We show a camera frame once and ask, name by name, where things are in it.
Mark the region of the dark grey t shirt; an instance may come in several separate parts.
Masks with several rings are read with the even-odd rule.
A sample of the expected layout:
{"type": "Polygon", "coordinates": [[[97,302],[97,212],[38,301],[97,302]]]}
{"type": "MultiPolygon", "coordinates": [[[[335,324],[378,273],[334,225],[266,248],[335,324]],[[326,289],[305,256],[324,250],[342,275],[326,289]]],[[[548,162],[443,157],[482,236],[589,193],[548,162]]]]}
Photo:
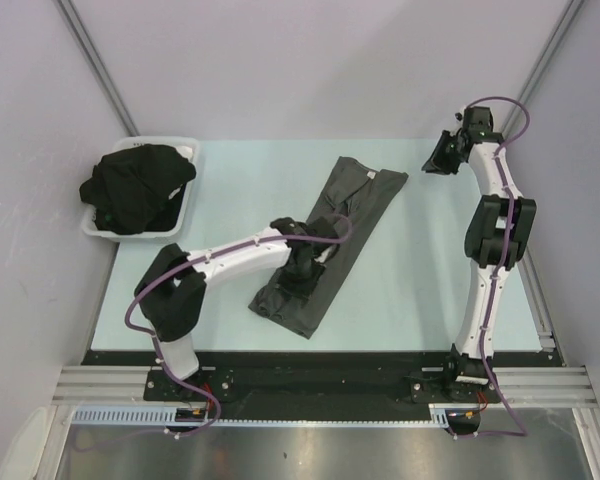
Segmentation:
{"type": "Polygon", "coordinates": [[[384,212],[408,180],[405,172],[371,170],[351,157],[340,157],[323,186],[308,218],[333,221],[339,238],[318,261],[326,267],[308,300],[284,294],[272,277],[257,291],[249,309],[281,327],[309,339],[318,329],[358,256],[384,212]]]}

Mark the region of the white t shirt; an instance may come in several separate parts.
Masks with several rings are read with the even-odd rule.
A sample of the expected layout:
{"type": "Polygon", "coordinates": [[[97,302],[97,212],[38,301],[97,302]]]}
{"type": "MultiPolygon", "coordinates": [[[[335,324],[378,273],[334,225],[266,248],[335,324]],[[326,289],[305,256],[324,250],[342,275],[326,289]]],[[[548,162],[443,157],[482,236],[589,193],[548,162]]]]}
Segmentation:
{"type": "MultiPolygon", "coordinates": [[[[196,154],[196,150],[190,146],[186,146],[186,145],[180,145],[180,146],[176,146],[175,147],[177,153],[182,156],[184,159],[186,159],[192,166],[196,165],[196,158],[195,158],[195,154],[196,154]]],[[[178,193],[180,193],[185,186],[189,183],[189,181],[183,183],[182,185],[180,185],[178,188],[174,189],[168,199],[171,200],[173,199],[178,193]]]]}

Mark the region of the black t shirt pile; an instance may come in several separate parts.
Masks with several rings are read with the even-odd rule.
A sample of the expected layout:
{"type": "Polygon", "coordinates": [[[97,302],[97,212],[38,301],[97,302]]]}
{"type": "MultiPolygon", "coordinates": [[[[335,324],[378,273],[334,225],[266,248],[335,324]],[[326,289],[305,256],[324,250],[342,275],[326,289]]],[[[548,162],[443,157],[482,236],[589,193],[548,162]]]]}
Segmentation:
{"type": "Polygon", "coordinates": [[[173,147],[143,145],[103,156],[91,177],[81,184],[79,196],[105,215],[104,221],[97,219],[99,228],[140,233],[147,228],[165,228],[173,221],[178,200],[168,197],[196,175],[195,166],[173,147]]]}

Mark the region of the white plastic laundry bin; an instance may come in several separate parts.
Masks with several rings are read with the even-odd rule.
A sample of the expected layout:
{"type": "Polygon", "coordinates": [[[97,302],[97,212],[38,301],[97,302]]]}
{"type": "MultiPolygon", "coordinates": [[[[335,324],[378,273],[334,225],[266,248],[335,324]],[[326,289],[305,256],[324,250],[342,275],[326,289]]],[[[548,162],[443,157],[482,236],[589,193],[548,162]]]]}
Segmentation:
{"type": "MultiPolygon", "coordinates": [[[[112,153],[118,153],[120,151],[127,151],[137,149],[143,145],[168,145],[175,149],[176,146],[186,145],[196,150],[196,173],[200,173],[200,153],[201,144],[198,140],[188,137],[178,136],[136,136],[127,137],[119,140],[112,149],[112,153]]],[[[168,222],[165,228],[147,228],[143,232],[134,234],[122,234],[116,233],[110,228],[99,228],[97,226],[97,219],[101,218],[105,220],[105,215],[100,214],[97,208],[93,205],[88,204],[85,207],[85,213],[82,220],[83,232],[92,237],[106,238],[114,242],[121,242],[123,240],[149,240],[149,239],[167,239],[174,237],[181,229],[184,224],[184,219],[188,210],[188,203],[191,192],[193,190],[194,180],[189,181],[185,188],[178,193],[174,198],[178,200],[175,208],[175,216],[171,216],[173,221],[168,222]]]]}

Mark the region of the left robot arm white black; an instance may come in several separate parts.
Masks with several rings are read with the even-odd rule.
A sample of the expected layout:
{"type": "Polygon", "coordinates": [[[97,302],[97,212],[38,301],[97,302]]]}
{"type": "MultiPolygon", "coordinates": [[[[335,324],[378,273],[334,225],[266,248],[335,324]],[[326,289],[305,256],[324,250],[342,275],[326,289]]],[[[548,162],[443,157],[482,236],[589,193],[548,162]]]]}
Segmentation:
{"type": "Polygon", "coordinates": [[[306,300],[326,269],[328,256],[351,234],[349,218],[329,214],[308,224],[279,218],[250,237],[206,250],[187,252],[169,244],[136,286],[125,324],[132,325],[133,310],[140,308],[150,326],[139,330],[150,335],[158,359],[169,371],[167,389],[179,399],[190,399],[201,387],[192,331],[205,295],[224,282],[277,269],[282,292],[306,300]]]}

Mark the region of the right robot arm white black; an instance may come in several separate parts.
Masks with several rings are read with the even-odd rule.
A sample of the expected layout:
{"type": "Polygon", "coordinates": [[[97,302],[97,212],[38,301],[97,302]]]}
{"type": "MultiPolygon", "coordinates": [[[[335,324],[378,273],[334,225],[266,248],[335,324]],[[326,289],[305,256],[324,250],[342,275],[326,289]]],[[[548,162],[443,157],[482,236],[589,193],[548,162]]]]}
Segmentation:
{"type": "Polygon", "coordinates": [[[441,133],[421,170],[455,175],[466,164],[480,191],[464,240],[470,264],[467,306],[441,376],[443,393],[464,401],[495,384],[491,362],[497,309],[508,277],[526,251],[537,204],[515,185],[506,161],[507,140],[495,129],[491,109],[478,100],[455,118],[457,127],[441,133]]]}

